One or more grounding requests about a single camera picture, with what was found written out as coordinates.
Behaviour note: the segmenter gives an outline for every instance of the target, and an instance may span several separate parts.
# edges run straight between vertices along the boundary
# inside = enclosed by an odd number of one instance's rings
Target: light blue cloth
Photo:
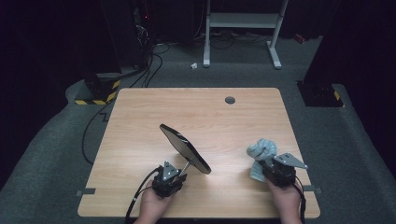
[[[253,158],[253,166],[251,167],[250,177],[258,181],[264,182],[265,176],[262,174],[262,166],[258,161],[270,160],[276,156],[277,147],[273,141],[260,139],[256,144],[247,148],[247,154]]]

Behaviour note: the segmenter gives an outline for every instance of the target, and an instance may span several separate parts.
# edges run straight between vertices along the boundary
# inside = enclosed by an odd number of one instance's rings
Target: table top
[[[264,138],[276,143],[277,154],[290,152],[304,161],[280,92],[273,88],[120,90],[86,186],[95,192],[82,196],[80,216],[124,217],[153,169],[164,161],[184,167],[186,160],[160,130],[162,123],[190,140],[212,170],[205,175],[190,166],[164,217],[278,217],[269,189],[250,178],[254,160],[246,153]],[[310,185],[307,171],[296,171]],[[305,217],[318,217],[314,192],[305,198]],[[132,217],[138,217],[139,207],[140,197]]]

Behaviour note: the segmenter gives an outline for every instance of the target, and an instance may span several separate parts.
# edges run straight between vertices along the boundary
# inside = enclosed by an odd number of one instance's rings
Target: hand
[[[150,180],[146,188],[152,186],[152,180]],[[169,204],[173,201],[175,194],[161,198],[158,196],[153,189],[146,189],[143,191],[142,200],[140,202],[140,214],[136,220],[137,223],[142,224],[154,224],[160,219],[168,208]]]
[[[274,204],[279,212],[282,224],[301,224],[300,220],[300,193],[293,186],[280,188],[268,178],[265,182],[273,195]]]

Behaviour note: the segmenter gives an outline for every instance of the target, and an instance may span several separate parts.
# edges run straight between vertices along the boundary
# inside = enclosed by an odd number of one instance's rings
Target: white metal stand
[[[279,13],[274,14],[254,14],[254,13],[211,13],[210,0],[207,0],[206,29],[205,29],[205,49],[204,67],[210,66],[210,28],[211,27],[239,27],[239,28],[272,28],[273,38],[267,41],[274,67],[282,67],[275,50],[275,44],[279,30],[285,16],[286,7],[289,0],[283,0]]]

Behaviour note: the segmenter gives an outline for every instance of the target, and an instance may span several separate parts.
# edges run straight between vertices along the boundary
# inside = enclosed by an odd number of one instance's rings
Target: person's left hand
[[[152,186],[150,180],[146,188]],[[155,191],[150,188],[143,191],[142,200],[140,202],[140,214],[135,223],[154,224],[160,219],[173,201],[175,194],[169,197],[162,198],[158,196]]]

